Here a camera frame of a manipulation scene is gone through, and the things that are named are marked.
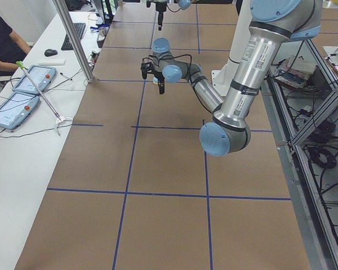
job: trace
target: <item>person's arm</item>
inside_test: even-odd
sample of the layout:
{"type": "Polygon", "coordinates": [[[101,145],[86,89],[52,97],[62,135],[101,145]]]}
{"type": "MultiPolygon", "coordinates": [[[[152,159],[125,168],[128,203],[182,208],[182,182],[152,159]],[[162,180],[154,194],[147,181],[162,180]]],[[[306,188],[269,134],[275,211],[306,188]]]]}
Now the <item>person's arm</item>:
{"type": "Polygon", "coordinates": [[[0,71],[14,72],[17,69],[17,64],[6,63],[0,61],[0,71]]]}
{"type": "Polygon", "coordinates": [[[17,32],[15,32],[13,30],[10,33],[9,37],[11,38],[12,41],[14,41],[20,47],[20,49],[22,49],[23,52],[25,52],[26,54],[29,53],[29,51],[31,50],[31,48],[25,42],[25,40],[23,40],[22,37],[17,34],[17,32]]]}

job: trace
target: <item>robotic arm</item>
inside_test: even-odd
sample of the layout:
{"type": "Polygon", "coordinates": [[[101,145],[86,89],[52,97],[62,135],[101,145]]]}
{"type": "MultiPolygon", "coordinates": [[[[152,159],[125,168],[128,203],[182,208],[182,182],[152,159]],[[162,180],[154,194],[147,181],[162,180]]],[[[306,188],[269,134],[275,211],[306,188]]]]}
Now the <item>robotic arm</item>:
{"type": "Polygon", "coordinates": [[[154,41],[152,61],[141,65],[144,79],[147,73],[158,78],[161,93],[164,80],[175,83],[186,79],[191,84],[202,105],[213,114],[214,122],[205,124],[200,132],[202,147],[213,156],[248,145],[250,129],[245,117],[281,44],[315,37],[321,27],[322,0],[251,0],[250,7],[250,40],[224,101],[197,65],[176,61],[166,39],[154,41]]]}

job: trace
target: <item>tablet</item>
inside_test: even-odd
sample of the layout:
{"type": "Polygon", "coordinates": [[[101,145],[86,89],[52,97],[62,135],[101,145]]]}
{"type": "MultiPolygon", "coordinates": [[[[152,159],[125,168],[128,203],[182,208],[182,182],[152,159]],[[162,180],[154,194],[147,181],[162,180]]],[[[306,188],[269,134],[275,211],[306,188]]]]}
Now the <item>tablet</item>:
{"type": "MultiPolygon", "coordinates": [[[[32,65],[28,69],[28,73],[34,80],[35,84],[39,87],[39,89],[41,91],[44,91],[51,83],[51,80],[55,77],[56,69],[49,66],[32,65]]],[[[12,90],[14,92],[22,92],[32,95],[39,94],[38,91],[35,89],[35,86],[31,83],[26,75],[21,77],[21,79],[17,82],[12,90]]]]}
{"type": "Polygon", "coordinates": [[[26,93],[13,93],[4,104],[0,106],[0,127],[16,129],[30,115],[38,105],[38,96],[26,93]]]}

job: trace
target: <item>blue tape line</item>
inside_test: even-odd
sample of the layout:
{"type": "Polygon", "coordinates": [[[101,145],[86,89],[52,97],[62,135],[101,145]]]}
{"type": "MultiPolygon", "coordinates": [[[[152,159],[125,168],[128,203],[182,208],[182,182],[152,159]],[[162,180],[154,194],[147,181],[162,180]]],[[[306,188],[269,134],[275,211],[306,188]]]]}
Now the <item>blue tape line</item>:
{"type": "Polygon", "coordinates": [[[206,198],[205,195],[172,194],[172,193],[151,193],[151,192],[128,192],[128,195],[159,196],[159,197],[206,198]]]}
{"type": "MultiPolygon", "coordinates": [[[[144,22],[144,21],[116,21],[115,23],[121,23],[121,24],[152,24],[152,22],[144,22]]],[[[236,26],[236,24],[211,24],[211,23],[194,23],[194,22],[163,22],[163,25],[166,24],[179,24],[179,25],[226,25],[226,26],[236,26]]]]}
{"type": "MultiPolygon", "coordinates": [[[[181,49],[181,48],[170,48],[170,50],[180,50],[180,51],[197,51],[198,49],[181,49]]],[[[201,51],[207,52],[230,52],[229,49],[200,49],[201,51]]]]}
{"type": "Polygon", "coordinates": [[[198,5],[195,6],[197,12],[197,34],[198,34],[198,53],[201,54],[201,42],[199,38],[199,18],[198,18],[198,5]]]}
{"type": "Polygon", "coordinates": [[[106,191],[106,190],[74,190],[69,188],[54,188],[48,187],[47,190],[51,191],[64,191],[64,192],[80,192],[80,193],[99,193],[99,194],[121,194],[124,195],[123,191],[106,191]]]}
{"type": "Polygon", "coordinates": [[[200,128],[174,128],[174,127],[149,127],[149,126],[131,126],[132,128],[148,128],[148,129],[179,129],[179,130],[185,130],[185,131],[199,131],[200,128]]]}
{"type": "Polygon", "coordinates": [[[131,50],[149,50],[148,47],[115,47],[115,46],[104,46],[106,49],[131,49],[131,50]]]}
{"type": "MultiPolygon", "coordinates": [[[[186,128],[186,127],[151,127],[151,126],[145,126],[145,125],[140,125],[140,126],[135,126],[132,125],[132,128],[147,128],[147,129],[179,129],[179,130],[185,130],[185,131],[199,131],[201,128],[186,128]]],[[[261,130],[261,129],[251,129],[251,132],[263,132],[263,133],[273,133],[271,130],[261,130]]]]}
{"type": "Polygon", "coordinates": [[[291,201],[290,198],[280,197],[245,197],[245,196],[216,196],[216,195],[195,195],[195,194],[175,194],[175,193],[152,193],[152,192],[126,192],[126,191],[106,191],[106,190],[77,190],[72,188],[54,188],[48,187],[47,190],[61,192],[82,192],[97,194],[121,194],[121,195],[142,195],[142,196],[162,196],[162,197],[188,197],[188,198],[206,198],[210,199],[231,199],[231,200],[263,200],[263,201],[291,201]]]}
{"type": "Polygon", "coordinates": [[[233,200],[262,200],[262,201],[291,201],[291,198],[280,197],[247,197],[247,196],[209,196],[211,199],[233,199],[233,200]]]}
{"type": "Polygon", "coordinates": [[[262,130],[262,129],[251,129],[251,132],[268,132],[268,133],[273,133],[272,130],[262,130]]]}
{"type": "Polygon", "coordinates": [[[152,38],[150,39],[150,48],[152,47],[152,44],[153,44],[153,38],[154,38],[154,31],[155,31],[155,21],[157,19],[157,13],[155,13],[155,16],[154,16],[154,23],[153,23],[153,30],[152,30],[152,38]]]}
{"type": "MultiPolygon", "coordinates": [[[[140,115],[141,115],[141,108],[143,107],[145,85],[146,85],[146,82],[144,82],[144,84],[143,84],[143,91],[141,93],[139,113],[138,113],[137,121],[136,121],[136,125],[137,126],[139,126],[140,115]]],[[[135,146],[136,146],[136,140],[137,140],[138,130],[139,130],[138,128],[136,128],[136,130],[135,130],[133,148],[132,148],[132,151],[131,151],[130,166],[129,166],[128,178],[127,178],[126,187],[125,187],[125,195],[124,195],[124,201],[123,201],[122,214],[121,214],[121,217],[120,217],[120,224],[119,224],[119,230],[118,230],[117,244],[115,246],[115,254],[114,254],[113,268],[112,268],[113,270],[115,270],[115,266],[117,264],[118,250],[119,250],[119,243],[120,243],[120,236],[121,236],[121,232],[122,232],[122,228],[123,228],[125,206],[126,206],[126,200],[127,200],[127,196],[128,196],[128,189],[129,189],[130,178],[131,178],[131,169],[132,169],[133,160],[134,160],[134,153],[135,153],[135,146]]]]}
{"type": "Polygon", "coordinates": [[[103,127],[104,125],[101,125],[101,124],[72,124],[72,126],[79,126],[79,127],[103,127]]]}
{"type": "Polygon", "coordinates": [[[208,158],[207,153],[204,152],[204,168],[205,168],[205,183],[207,191],[207,215],[208,215],[208,240],[209,240],[209,258],[210,258],[210,270],[213,270],[213,248],[212,248],[212,228],[210,217],[210,197],[209,197],[209,175],[208,175],[208,158]]]}
{"type": "Polygon", "coordinates": [[[144,80],[111,80],[111,79],[98,79],[100,82],[115,82],[115,83],[142,83],[144,80]]]}

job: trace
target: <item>wall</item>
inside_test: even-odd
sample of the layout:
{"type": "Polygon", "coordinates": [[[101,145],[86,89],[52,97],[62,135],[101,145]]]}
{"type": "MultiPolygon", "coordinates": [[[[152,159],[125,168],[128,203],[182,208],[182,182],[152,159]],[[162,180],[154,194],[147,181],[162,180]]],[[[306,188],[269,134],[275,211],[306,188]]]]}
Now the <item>wall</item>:
{"type": "Polygon", "coordinates": [[[35,42],[56,13],[52,0],[0,0],[0,16],[27,42],[35,42]]]}

